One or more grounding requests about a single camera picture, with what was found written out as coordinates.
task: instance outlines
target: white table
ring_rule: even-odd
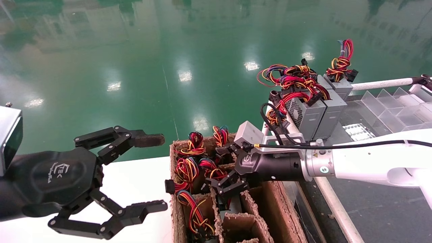
[[[104,166],[105,176],[101,192],[122,207],[132,203],[165,200],[165,179],[169,179],[169,157],[132,160],[111,163]],[[95,243],[100,239],[63,235],[48,227],[48,221],[55,216],[20,218],[0,223],[0,241],[7,243]],[[95,202],[70,218],[102,224],[111,217]],[[122,229],[109,242],[172,242],[171,208],[149,214],[143,224]]]

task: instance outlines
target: power supply fan grille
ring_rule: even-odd
[[[294,100],[290,100],[285,105],[288,114],[291,116],[292,121],[294,122],[297,128],[300,127],[300,124],[303,120],[303,113],[300,106]]]

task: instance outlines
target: white robotic arm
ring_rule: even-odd
[[[347,144],[389,140],[432,143],[432,129],[403,131]],[[432,208],[432,162],[428,158],[432,154],[432,147],[409,143],[388,144],[335,149],[332,154],[336,178],[399,187],[420,187]]]
[[[419,187],[432,209],[432,163],[428,161],[432,129],[325,147],[322,143],[304,143],[301,133],[288,136],[280,135],[280,139],[290,145],[270,145],[276,141],[275,136],[265,136],[248,121],[240,125],[234,139],[238,149],[233,149],[238,154],[236,172],[240,176],[258,175],[263,181],[311,181],[313,177],[335,176]]]

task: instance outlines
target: logo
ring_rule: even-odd
[[[63,175],[66,174],[69,170],[70,165],[65,163],[59,165],[57,164],[58,162],[54,162],[54,164],[50,168],[50,172],[48,172],[48,183],[51,183],[51,179],[53,178],[53,176],[57,175],[57,178],[62,178]]]
[[[321,166],[320,171],[324,174],[328,173],[328,168],[327,166]]]
[[[250,155],[250,154],[246,155],[246,156],[243,158],[243,161],[244,161],[244,162],[248,162],[248,161],[250,161],[250,160],[251,160],[251,155]]]

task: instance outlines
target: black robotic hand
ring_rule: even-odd
[[[165,211],[166,202],[136,203],[122,208],[99,191],[102,165],[108,165],[132,147],[164,144],[162,134],[127,130],[120,126],[76,137],[75,149],[15,156],[0,177],[0,221],[43,217],[58,213],[48,226],[63,234],[111,239],[121,229],[142,224],[149,213]],[[90,149],[106,145],[96,156]],[[95,201],[112,214],[103,224],[69,220]]]

